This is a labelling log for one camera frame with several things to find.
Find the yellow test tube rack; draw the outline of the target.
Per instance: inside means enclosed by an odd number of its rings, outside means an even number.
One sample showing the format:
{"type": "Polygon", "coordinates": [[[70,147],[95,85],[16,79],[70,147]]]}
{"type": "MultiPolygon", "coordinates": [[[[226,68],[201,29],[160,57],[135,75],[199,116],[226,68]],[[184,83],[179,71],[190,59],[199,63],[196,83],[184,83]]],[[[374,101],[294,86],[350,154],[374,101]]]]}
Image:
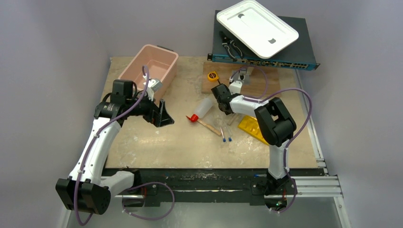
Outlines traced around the yellow test tube rack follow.
{"type": "Polygon", "coordinates": [[[255,117],[244,116],[238,124],[238,128],[265,145],[269,145],[263,138],[258,121],[255,117]]]}

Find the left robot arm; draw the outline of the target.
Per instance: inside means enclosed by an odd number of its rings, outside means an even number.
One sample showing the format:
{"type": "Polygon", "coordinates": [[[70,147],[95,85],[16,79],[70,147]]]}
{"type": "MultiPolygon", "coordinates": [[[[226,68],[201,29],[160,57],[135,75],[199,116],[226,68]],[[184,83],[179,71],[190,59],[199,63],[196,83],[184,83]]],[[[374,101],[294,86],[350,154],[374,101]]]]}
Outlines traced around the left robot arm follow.
{"type": "Polygon", "coordinates": [[[64,206],[75,212],[102,215],[112,197],[123,191],[145,193],[138,171],[121,169],[101,179],[111,145],[124,121],[130,116],[141,116],[155,127],[171,125],[174,120],[165,108],[165,101],[156,105],[154,94],[162,87],[158,79],[147,79],[144,89],[137,91],[131,80],[114,80],[112,92],[96,106],[92,134],[81,157],[66,179],[59,179],[56,191],[64,206]]]}

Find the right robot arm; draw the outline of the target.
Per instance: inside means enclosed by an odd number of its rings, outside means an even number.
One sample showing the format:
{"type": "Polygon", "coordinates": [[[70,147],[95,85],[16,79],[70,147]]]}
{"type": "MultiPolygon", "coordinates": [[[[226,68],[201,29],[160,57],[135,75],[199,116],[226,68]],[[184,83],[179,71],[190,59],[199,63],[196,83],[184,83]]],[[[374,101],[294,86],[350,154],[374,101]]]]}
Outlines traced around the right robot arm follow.
{"type": "Polygon", "coordinates": [[[264,141],[269,144],[267,190],[279,193],[288,179],[287,144],[297,125],[280,98],[259,100],[233,93],[225,84],[211,89],[219,109],[226,115],[243,114],[257,120],[264,141]]]}

